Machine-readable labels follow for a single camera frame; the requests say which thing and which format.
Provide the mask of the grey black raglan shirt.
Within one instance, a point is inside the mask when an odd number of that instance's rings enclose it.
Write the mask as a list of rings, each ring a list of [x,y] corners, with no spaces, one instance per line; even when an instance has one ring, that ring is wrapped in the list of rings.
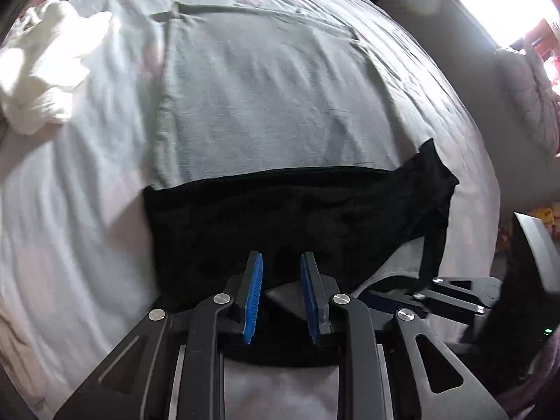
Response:
[[[438,273],[457,179],[432,139],[378,167],[388,98],[347,28],[270,9],[177,4],[143,192],[162,304],[192,309],[263,257],[267,290],[301,256],[345,293],[422,240]]]

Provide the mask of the beige garment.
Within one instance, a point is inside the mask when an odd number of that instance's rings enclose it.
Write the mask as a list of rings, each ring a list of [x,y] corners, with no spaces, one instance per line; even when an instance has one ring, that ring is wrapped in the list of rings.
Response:
[[[28,335],[4,300],[0,306],[1,364],[17,391],[31,408],[41,408],[47,381]]]

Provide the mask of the colourful plush toy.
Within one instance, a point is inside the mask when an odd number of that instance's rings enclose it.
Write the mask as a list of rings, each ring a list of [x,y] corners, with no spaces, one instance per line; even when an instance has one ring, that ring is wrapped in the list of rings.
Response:
[[[542,221],[552,239],[559,239],[560,204],[558,202],[531,210],[530,215]]]

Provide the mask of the white pink bed sheet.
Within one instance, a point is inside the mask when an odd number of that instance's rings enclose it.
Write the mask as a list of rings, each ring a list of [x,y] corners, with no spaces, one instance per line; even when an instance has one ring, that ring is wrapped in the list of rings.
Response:
[[[500,209],[480,130],[433,59],[366,0],[72,0],[111,12],[72,119],[1,143],[1,300],[25,330],[47,381],[51,419],[156,297],[140,191],[153,143],[166,49],[158,14],[189,6],[270,9],[349,29],[380,76],[390,110],[378,167],[433,139],[458,178],[441,271],[489,272]]]

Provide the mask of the white quilted duvet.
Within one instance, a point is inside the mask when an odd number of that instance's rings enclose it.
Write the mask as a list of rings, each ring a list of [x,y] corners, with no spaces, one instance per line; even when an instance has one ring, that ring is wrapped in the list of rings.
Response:
[[[559,102],[536,50],[499,48],[496,68],[513,100],[521,125],[539,150],[549,158],[559,151]]]

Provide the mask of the cream white blanket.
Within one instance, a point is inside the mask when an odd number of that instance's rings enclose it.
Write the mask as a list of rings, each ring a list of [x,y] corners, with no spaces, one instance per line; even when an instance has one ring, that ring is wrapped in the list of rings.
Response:
[[[111,12],[83,17],[63,0],[26,11],[1,47],[1,109],[11,129],[33,135],[72,118],[74,92],[89,75],[83,60],[111,20]]]

